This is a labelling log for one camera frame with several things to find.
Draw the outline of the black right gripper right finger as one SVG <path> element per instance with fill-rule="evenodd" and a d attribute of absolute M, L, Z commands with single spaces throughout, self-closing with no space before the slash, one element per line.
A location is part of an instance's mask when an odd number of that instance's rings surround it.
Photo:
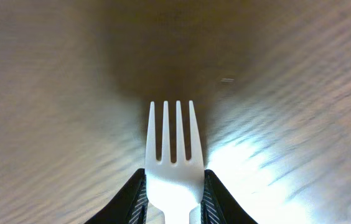
<path fill-rule="evenodd" d="M 201 224 L 257 224 L 210 169 L 205 170 L 200 206 Z"/>

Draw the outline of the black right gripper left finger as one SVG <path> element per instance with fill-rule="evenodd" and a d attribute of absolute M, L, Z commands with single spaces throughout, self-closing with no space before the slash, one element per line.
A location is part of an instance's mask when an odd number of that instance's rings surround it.
<path fill-rule="evenodd" d="M 138 169 L 110 202 L 85 224 L 145 224 L 148 203 L 145 171 Z"/>

